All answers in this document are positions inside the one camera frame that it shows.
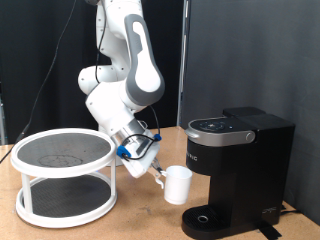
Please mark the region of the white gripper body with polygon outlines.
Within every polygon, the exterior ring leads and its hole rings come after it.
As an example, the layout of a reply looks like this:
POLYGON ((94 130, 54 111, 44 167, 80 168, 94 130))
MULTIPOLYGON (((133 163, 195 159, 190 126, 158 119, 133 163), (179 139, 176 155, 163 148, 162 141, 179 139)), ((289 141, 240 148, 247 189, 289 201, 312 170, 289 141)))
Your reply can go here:
POLYGON ((139 178, 144 175, 160 150, 158 135, 150 131, 133 134, 125 138, 120 145, 120 159, 129 173, 139 178))

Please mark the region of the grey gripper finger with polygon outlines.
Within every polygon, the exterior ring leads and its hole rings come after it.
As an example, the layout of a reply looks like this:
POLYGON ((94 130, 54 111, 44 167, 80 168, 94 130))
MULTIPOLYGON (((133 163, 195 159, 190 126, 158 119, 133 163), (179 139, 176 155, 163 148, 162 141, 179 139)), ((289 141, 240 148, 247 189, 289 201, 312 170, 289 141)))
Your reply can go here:
POLYGON ((166 175, 166 172, 162 169, 157 158, 154 158, 151 162, 151 165, 148 168, 148 172, 152 174, 154 177, 161 177, 166 175))

